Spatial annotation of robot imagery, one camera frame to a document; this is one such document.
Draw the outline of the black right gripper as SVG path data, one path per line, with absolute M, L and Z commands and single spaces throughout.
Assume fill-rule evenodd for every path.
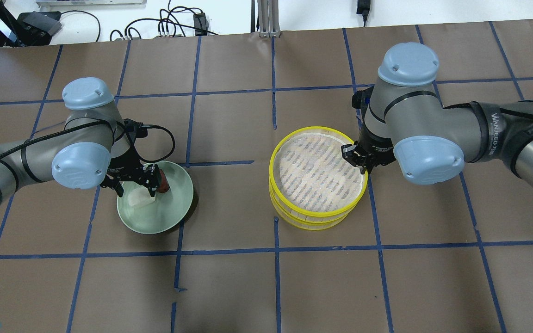
M 342 145 L 342 158 L 362 175 L 370 174 L 372 168 L 396 161 L 394 145 L 389 138 L 380 137 L 370 131 L 361 131 L 357 145 Z

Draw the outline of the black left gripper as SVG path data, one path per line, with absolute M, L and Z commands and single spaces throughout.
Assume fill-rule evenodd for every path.
M 124 182 L 142 185 L 155 198 L 161 185 L 161 169 L 158 166 L 143 166 L 137 153 L 121 154 L 110 160 L 100 187 L 111 188 L 118 197 L 123 197 L 124 187 L 121 183 Z

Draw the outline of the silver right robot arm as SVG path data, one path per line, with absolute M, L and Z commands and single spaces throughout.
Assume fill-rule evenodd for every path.
M 533 188 L 533 100 L 444 107 L 432 86 L 436 53 L 421 43 L 392 46 L 377 70 L 376 84 L 353 95 L 361 111 L 358 139 L 341 147 L 361 173 L 397 161 L 413 184 L 453 179 L 465 164 L 501 160 Z

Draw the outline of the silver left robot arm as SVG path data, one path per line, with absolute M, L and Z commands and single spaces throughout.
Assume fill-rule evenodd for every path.
M 62 131 L 0 144 L 0 206 L 21 188 L 52 180 L 81 190 L 112 188 L 120 197 L 122 182 L 141 185 L 152 197 L 169 190 L 157 163 L 136 152 L 135 140 L 148 127 L 121 116 L 103 80 L 73 80 L 62 99 L 70 110 Z

